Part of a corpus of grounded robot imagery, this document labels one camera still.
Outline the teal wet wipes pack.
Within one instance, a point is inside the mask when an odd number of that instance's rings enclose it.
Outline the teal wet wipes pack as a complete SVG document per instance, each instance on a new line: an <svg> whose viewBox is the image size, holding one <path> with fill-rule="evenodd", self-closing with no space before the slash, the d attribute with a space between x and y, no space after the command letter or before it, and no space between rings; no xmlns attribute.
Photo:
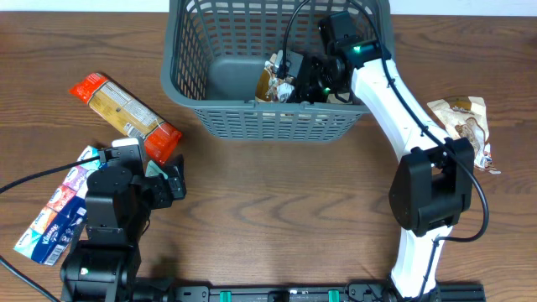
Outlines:
<svg viewBox="0 0 537 302"><path fill-rule="evenodd" d="M165 180L168 179L168 175L153 160L148 161L146 170L145 170L145 176L146 177L163 176Z"/></svg>

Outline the beige snack pouch cookie print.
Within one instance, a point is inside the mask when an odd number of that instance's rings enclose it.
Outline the beige snack pouch cookie print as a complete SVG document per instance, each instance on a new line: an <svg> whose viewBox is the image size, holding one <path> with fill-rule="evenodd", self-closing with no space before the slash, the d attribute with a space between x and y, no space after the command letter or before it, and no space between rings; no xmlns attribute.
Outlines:
<svg viewBox="0 0 537 302"><path fill-rule="evenodd" d="M272 54L269 61L274 64L275 75L276 75L276 67L277 67L276 60L277 60L277 55ZM295 87L288 80L281 80L277 76L276 78L277 78L277 83L274 85L275 100L273 102L286 103L291 97L291 94L294 92Z"/></svg>

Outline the orange pasta packet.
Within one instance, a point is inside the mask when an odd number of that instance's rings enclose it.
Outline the orange pasta packet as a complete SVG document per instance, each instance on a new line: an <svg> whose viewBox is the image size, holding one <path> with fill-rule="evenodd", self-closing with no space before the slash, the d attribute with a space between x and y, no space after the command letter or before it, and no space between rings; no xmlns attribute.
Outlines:
<svg viewBox="0 0 537 302"><path fill-rule="evenodd" d="M123 135L142 139L146 154L159 164L169 159L182 137L172 124L101 73L91 73L70 93Z"/></svg>

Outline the beige snack pouch dark window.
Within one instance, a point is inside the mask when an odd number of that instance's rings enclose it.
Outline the beige snack pouch dark window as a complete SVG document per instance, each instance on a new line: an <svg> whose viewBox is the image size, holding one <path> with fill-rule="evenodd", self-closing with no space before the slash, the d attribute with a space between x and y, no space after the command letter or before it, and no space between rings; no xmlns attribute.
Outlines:
<svg viewBox="0 0 537 302"><path fill-rule="evenodd" d="M487 107L479 96L450 96L427 103L451 138L467 138L474 149L474 165L489 174L501 174L493 164Z"/></svg>

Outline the beige snack pouch brown band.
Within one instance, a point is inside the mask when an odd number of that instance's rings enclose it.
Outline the beige snack pouch brown band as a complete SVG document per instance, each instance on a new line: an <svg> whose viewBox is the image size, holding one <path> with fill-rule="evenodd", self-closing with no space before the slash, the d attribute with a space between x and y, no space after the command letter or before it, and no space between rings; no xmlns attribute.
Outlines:
<svg viewBox="0 0 537 302"><path fill-rule="evenodd" d="M274 64L266 61L256 86L255 100L258 102L273 102L275 100L274 85L276 83Z"/></svg>

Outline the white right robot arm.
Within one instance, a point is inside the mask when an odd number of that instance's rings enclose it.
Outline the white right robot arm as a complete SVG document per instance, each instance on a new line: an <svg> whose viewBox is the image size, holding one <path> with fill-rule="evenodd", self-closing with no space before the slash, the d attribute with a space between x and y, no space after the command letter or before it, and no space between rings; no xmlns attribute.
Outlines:
<svg viewBox="0 0 537 302"><path fill-rule="evenodd" d="M365 40L348 12L318 23L326 61L301 61L291 98L323 101L347 92L373 114L399 166L388 199L401 228L398 256L388 282L364 290L379 301L445 301L435 281L445 242L480 185L473 174L474 151L465 138L452 139L416 101L399 76L378 27Z"/></svg>

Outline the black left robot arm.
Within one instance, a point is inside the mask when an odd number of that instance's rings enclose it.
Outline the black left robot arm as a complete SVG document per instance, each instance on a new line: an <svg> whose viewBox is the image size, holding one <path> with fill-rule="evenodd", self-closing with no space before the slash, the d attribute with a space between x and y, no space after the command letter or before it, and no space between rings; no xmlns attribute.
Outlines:
<svg viewBox="0 0 537 302"><path fill-rule="evenodd" d="M151 212L185 198L183 156L146 162L141 141L123 138L99 150L98 158L104 167L87 180L87 238L74 236L61 265L61 300L175 300L172 279L140 279L137 273Z"/></svg>

